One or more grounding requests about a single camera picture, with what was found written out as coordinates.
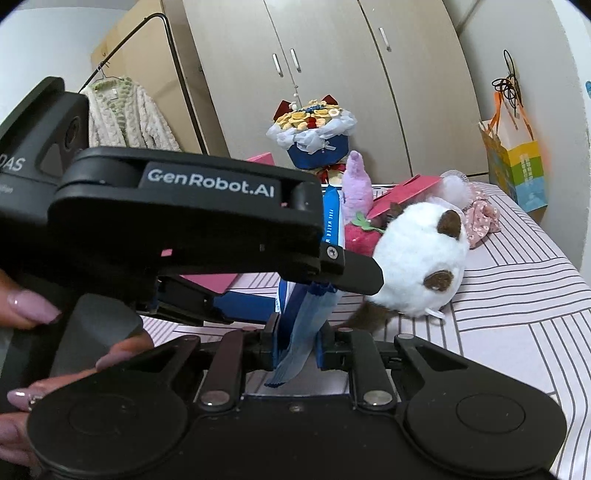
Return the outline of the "left hand pink nails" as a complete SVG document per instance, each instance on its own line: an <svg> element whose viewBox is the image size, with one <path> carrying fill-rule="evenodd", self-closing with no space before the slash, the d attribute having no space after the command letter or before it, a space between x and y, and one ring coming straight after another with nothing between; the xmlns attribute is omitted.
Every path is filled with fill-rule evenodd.
<svg viewBox="0 0 591 480"><path fill-rule="evenodd" d="M82 379L153 347L142 328L90 361L78 373L49 377L63 327L80 291L47 282L25 287L1 274L1 476L34 469L26 422L30 403L57 388Z"/></svg>

